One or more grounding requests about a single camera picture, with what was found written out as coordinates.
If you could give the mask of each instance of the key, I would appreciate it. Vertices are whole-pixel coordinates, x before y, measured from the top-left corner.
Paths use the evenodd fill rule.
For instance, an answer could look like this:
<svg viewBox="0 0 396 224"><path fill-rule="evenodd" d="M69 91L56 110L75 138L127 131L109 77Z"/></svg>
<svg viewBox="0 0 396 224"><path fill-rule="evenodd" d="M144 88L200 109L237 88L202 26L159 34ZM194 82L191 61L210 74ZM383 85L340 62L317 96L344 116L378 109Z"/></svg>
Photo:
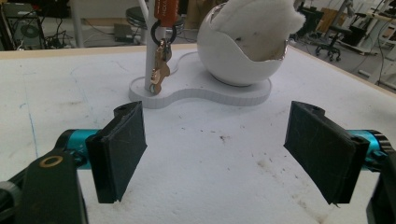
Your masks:
<svg viewBox="0 0 396 224"><path fill-rule="evenodd" d="M154 94L160 93L163 79L165 77L169 77L171 74L170 69L166 64L166 62L171 58L171 50L170 47L167 47L166 45L166 40L161 40L161 44L155 52L155 68L152 69L151 85L149 87L151 93Z"/></svg>

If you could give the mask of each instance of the office chair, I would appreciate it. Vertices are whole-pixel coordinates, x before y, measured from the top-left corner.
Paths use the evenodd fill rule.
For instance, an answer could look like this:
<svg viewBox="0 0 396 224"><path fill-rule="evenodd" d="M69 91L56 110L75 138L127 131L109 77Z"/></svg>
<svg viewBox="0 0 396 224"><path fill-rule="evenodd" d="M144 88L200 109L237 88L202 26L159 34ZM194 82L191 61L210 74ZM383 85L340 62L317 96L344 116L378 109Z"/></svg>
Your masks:
<svg viewBox="0 0 396 224"><path fill-rule="evenodd" d="M327 50L327 55L330 57L330 62L334 61L334 58L332 57L334 55L334 53L337 54L337 58L335 59L337 62L341 61L341 51L340 49L337 49L334 44L337 41L339 34L343 34L343 35L352 35L352 31L346 28L343 28L341 26L338 25L331 25L329 27L329 30L331 31L335 31L335 36L332 38L332 42L330 43L330 45L327 44L321 44L317 47L317 49L315 49L315 53L317 54L317 56L320 55L320 51L322 49L326 49Z"/></svg>
<svg viewBox="0 0 396 224"><path fill-rule="evenodd" d="M320 55L320 51L322 49L327 50L327 55L330 57L330 62L334 60L332 57L334 53L337 54L337 58L335 59L337 62L341 61L341 51L334 47L335 42L339 38L340 34L343 35L352 35L352 31L337 25L338 21L340 20L341 14L347 9L348 17L352 17L355 14L355 10L353 9L353 1L352 0L345 0L343 5L341 5L340 9L338 10L337 15L335 16L334 20L332 21L332 25L329 27L329 30L326 32L325 39L327 40L330 35L330 31L335 31L335 36L332 38L332 42L330 45L328 44L321 44L315 49L315 53L317 56Z"/></svg>

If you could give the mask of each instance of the white table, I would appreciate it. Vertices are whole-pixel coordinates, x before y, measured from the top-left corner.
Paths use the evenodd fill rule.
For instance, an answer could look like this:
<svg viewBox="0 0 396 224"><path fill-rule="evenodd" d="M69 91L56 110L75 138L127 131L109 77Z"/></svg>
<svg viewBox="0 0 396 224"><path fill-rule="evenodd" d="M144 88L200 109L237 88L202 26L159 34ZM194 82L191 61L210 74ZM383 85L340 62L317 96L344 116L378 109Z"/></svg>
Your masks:
<svg viewBox="0 0 396 224"><path fill-rule="evenodd" d="M174 58L195 48L174 46ZM143 50L0 52L0 179L51 150L63 131L108 124L144 74ZM294 48L271 80L262 105L185 99L145 109L148 148L122 202L97 203L91 171L79 171L90 222L367 223L378 174L361 172L351 204L327 205L283 148L290 102L320 106L346 129L378 130L396 146L395 96Z"/></svg>

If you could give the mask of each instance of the orange clip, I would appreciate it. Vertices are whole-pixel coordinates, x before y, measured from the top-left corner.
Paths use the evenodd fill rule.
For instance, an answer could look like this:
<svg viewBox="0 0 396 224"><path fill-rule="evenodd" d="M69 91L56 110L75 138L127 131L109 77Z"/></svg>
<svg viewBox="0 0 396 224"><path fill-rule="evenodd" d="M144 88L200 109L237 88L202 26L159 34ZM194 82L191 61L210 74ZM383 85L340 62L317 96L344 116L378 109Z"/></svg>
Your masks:
<svg viewBox="0 0 396 224"><path fill-rule="evenodd" d="M172 27L177 21L178 0L155 0L154 17L161 27Z"/></svg>

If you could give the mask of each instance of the white base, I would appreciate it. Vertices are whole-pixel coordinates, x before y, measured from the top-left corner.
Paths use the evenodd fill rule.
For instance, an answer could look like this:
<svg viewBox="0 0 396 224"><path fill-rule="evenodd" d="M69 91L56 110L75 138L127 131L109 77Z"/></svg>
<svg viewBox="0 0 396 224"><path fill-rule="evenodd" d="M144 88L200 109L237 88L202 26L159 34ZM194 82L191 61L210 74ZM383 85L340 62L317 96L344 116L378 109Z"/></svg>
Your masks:
<svg viewBox="0 0 396 224"><path fill-rule="evenodd" d="M272 89L269 79L247 87L230 86L212 77L197 53L187 54L188 52L174 52L173 59L169 62L171 69L171 62L175 63L177 58L182 65L173 75L163 80L163 89L158 95L145 89L144 77L133 80L129 91L131 101L142 101L145 108L159 109L185 98L201 98L224 105L252 106L263 103L269 97Z"/></svg>

